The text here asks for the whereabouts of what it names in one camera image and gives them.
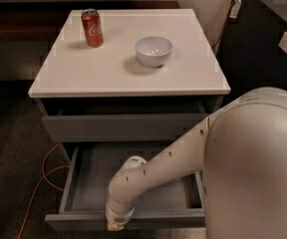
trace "logo on can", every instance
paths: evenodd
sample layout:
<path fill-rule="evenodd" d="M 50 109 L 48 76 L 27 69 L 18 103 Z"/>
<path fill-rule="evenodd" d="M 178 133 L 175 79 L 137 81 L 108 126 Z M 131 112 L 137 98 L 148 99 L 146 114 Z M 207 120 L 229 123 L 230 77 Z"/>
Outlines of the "logo on can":
<path fill-rule="evenodd" d="M 87 9 L 82 12 L 82 22 L 87 44 L 91 47 L 100 47 L 104 43 L 101 17 L 96 9 Z"/>

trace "white bowl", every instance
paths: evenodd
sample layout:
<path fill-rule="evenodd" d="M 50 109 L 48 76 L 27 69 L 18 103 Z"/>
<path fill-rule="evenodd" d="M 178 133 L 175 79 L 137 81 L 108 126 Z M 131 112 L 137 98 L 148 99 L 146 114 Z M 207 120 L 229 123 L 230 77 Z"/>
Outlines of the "white bowl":
<path fill-rule="evenodd" d="M 163 37 L 149 36 L 138 40 L 135 50 L 139 61 L 156 68 L 162 66 L 170 56 L 172 43 Z"/>

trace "coca-cola can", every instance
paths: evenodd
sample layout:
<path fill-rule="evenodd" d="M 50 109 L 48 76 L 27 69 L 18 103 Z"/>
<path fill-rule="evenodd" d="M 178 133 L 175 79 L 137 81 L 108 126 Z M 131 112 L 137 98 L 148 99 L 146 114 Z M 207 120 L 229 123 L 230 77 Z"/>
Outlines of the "coca-cola can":
<path fill-rule="evenodd" d="M 82 12 L 82 22 L 87 44 L 100 47 L 104 43 L 101 17 L 96 9 L 86 9 Z"/>

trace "drawer front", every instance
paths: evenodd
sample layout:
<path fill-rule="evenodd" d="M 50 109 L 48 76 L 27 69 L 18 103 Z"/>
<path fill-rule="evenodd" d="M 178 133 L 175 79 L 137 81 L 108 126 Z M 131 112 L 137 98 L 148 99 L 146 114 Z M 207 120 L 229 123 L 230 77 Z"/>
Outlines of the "drawer front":
<path fill-rule="evenodd" d="M 175 140 L 206 114 L 48 116 L 42 122 L 52 141 Z"/>
<path fill-rule="evenodd" d="M 59 214 L 46 216 L 57 231 L 107 230 L 108 185 L 132 155 L 150 160 L 167 141 L 97 142 L 76 149 Z M 143 195 L 125 229 L 204 227 L 202 186 L 198 174 L 168 183 Z"/>

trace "cabinet top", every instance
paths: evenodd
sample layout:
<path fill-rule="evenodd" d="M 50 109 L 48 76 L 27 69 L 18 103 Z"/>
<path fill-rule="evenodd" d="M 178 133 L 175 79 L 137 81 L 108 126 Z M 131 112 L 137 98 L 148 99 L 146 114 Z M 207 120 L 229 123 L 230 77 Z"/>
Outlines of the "cabinet top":
<path fill-rule="evenodd" d="M 191 9 L 99 10 L 104 44 L 86 44 L 74 10 L 38 73 L 31 98 L 225 95 L 229 85 Z M 172 41 L 161 68 L 143 66 L 135 43 L 146 36 Z"/>

